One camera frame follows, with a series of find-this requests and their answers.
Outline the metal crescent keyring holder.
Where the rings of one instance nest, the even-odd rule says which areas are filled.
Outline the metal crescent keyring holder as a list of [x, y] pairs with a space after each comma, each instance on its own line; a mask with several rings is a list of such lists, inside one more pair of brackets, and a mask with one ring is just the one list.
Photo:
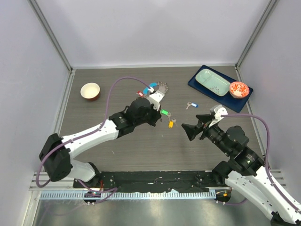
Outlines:
[[167, 84], [161, 81], [158, 82], [153, 82], [149, 84], [149, 87], [146, 87], [143, 90], [143, 94], [147, 95], [147, 94], [151, 94], [153, 92], [155, 92], [155, 88], [158, 88], [158, 91], [165, 94], [168, 91], [168, 87]]

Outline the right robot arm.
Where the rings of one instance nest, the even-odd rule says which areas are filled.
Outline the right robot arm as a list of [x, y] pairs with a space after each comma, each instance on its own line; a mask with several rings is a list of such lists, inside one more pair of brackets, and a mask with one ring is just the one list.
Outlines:
[[209, 139], [229, 157], [212, 170], [213, 182], [237, 190], [266, 215], [272, 226], [299, 226], [300, 203], [275, 180], [266, 160], [247, 146], [249, 138], [243, 129], [236, 125], [223, 131], [217, 123], [213, 124], [212, 114], [199, 114], [196, 118], [196, 125], [182, 124], [189, 140], [200, 135], [201, 140]]

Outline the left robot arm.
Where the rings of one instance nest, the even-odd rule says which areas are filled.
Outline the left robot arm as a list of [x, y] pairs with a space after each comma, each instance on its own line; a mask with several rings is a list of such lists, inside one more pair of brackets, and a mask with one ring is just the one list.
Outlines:
[[74, 158], [103, 142], [130, 134], [142, 124], [155, 126], [161, 119], [162, 99], [162, 94], [139, 97], [123, 111], [111, 115], [103, 123], [87, 130], [64, 137], [56, 133], [50, 135], [39, 154], [50, 181], [56, 182], [71, 177], [83, 181], [88, 187], [97, 187], [100, 176], [96, 167], [91, 163], [76, 161]]

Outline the blue key tag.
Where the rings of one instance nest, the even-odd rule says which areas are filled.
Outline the blue key tag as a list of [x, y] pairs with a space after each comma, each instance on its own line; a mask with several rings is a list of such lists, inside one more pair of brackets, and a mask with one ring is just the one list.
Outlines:
[[198, 104], [196, 104], [196, 103], [191, 103], [191, 105], [195, 108], [198, 108]]

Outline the green key tag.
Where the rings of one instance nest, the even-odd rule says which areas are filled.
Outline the green key tag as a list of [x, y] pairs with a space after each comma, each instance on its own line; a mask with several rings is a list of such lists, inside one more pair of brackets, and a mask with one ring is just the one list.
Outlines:
[[168, 116], [168, 114], [169, 114], [169, 112], [168, 111], [166, 111], [166, 110], [160, 110], [160, 113], [162, 114], [162, 115], [166, 115], [166, 116]]

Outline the yellow key tag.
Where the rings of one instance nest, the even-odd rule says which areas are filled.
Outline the yellow key tag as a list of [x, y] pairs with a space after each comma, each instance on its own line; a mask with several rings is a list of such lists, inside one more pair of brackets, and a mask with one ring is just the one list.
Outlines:
[[168, 124], [168, 127], [171, 129], [171, 128], [173, 128], [173, 126], [174, 126], [174, 122], [170, 121], [169, 124]]

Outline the light green divided dish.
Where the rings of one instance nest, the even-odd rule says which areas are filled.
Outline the light green divided dish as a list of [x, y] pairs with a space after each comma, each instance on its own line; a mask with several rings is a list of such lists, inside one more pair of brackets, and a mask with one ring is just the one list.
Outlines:
[[230, 89], [230, 82], [210, 69], [201, 70], [195, 79], [199, 84], [220, 97], [226, 95]]

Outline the red patterned bowl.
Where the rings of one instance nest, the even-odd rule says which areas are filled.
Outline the red patterned bowl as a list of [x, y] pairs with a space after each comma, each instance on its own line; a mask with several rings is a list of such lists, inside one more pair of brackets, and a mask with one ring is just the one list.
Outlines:
[[242, 99], [250, 94], [250, 88], [243, 82], [236, 81], [230, 84], [229, 92], [234, 98]]

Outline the white and red bowl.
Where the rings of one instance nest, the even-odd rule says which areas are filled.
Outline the white and red bowl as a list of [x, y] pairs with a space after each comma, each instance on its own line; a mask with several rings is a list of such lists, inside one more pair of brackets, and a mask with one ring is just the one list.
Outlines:
[[101, 89], [98, 84], [90, 82], [82, 86], [80, 89], [80, 95], [88, 100], [95, 101], [100, 96]]

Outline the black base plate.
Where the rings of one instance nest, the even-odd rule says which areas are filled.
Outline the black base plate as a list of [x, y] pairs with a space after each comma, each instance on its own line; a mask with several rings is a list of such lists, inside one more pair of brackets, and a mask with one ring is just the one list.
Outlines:
[[209, 188], [227, 187], [224, 179], [205, 170], [185, 171], [102, 171], [84, 183], [89, 188], [117, 188], [120, 193], [206, 192]]

